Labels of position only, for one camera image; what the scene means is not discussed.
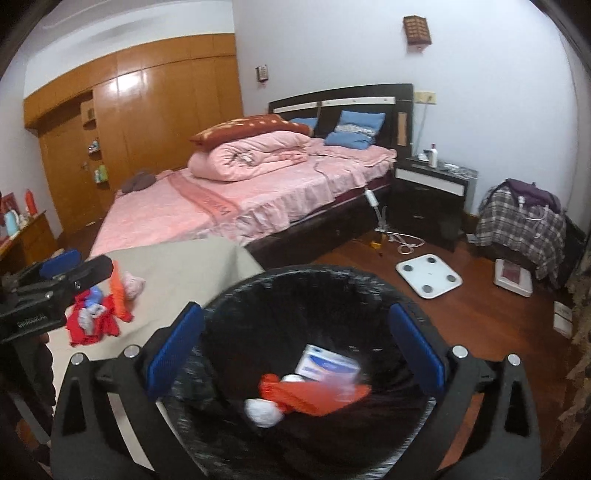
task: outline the black trash bag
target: black trash bag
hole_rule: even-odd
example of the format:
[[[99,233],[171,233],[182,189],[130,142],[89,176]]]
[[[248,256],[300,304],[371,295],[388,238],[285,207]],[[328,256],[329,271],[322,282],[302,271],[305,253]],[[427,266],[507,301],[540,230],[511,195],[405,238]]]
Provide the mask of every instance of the black trash bag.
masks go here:
[[[427,420],[420,390],[390,334],[388,310],[409,300],[355,268],[270,270],[205,308],[206,328],[165,406],[213,478],[382,478]],[[307,344],[359,362],[372,392],[324,417],[285,416],[269,429],[244,414],[261,376],[294,372]]]

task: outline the black nightstand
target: black nightstand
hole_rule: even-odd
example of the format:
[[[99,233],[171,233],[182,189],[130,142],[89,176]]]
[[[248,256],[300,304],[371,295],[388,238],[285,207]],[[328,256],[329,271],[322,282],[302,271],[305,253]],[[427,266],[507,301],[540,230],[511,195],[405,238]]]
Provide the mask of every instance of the black nightstand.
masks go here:
[[[462,212],[470,211],[478,172],[461,176],[442,164],[431,168],[406,159],[394,164],[388,223],[408,233],[454,251],[462,226]]]

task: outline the wall outlet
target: wall outlet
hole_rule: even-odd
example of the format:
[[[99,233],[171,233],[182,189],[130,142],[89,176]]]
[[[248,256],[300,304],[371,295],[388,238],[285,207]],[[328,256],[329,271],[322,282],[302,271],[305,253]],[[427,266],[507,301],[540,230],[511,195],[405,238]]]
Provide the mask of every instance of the wall outlet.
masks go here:
[[[435,92],[414,92],[414,102],[435,105],[437,103],[437,95],[435,95]]]

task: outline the wooden wardrobe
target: wooden wardrobe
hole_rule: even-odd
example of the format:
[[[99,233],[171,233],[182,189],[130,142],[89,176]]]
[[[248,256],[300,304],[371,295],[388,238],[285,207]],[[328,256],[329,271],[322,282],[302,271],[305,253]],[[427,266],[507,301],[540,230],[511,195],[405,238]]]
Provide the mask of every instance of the wooden wardrobe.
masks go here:
[[[182,168],[188,138],[242,116],[233,34],[194,35],[112,53],[65,73],[24,101],[66,234],[96,221],[140,170]],[[92,142],[98,149],[89,152]],[[95,171],[104,165],[108,181]]]

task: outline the headboard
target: headboard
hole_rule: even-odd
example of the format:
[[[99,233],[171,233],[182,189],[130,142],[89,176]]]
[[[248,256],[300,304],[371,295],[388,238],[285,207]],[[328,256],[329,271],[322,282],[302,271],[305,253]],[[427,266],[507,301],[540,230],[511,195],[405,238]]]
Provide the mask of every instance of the headboard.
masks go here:
[[[318,116],[316,138],[332,132],[343,110],[386,113],[384,125],[376,137],[376,145],[395,148],[398,158],[411,156],[413,141],[413,84],[387,83],[335,88],[305,93],[269,103],[269,113],[285,120]]]

